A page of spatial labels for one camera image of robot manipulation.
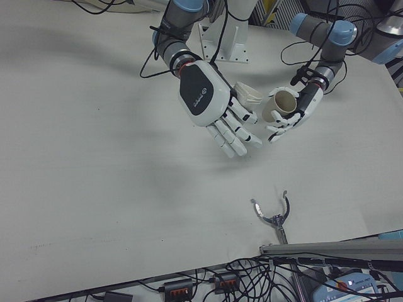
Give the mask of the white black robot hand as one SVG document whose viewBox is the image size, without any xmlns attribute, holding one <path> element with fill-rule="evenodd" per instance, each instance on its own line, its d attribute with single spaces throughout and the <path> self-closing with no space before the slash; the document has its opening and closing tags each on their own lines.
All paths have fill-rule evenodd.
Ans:
<svg viewBox="0 0 403 302">
<path fill-rule="evenodd" d="M 257 123 L 257 114 L 239 102 L 236 90 L 212 65 L 204 60 L 188 62 L 178 77 L 178 99 L 191 121 L 205 128 L 229 158 L 245 156 L 246 143 L 262 147 L 261 139 L 244 126 Z"/>
<path fill-rule="evenodd" d="M 271 133 L 268 141 L 273 143 L 301 126 L 312 116 L 323 96 L 324 91 L 314 82 L 308 83 L 300 92 L 284 86 L 272 90 L 261 113 L 267 122 L 265 128 Z"/>
</svg>

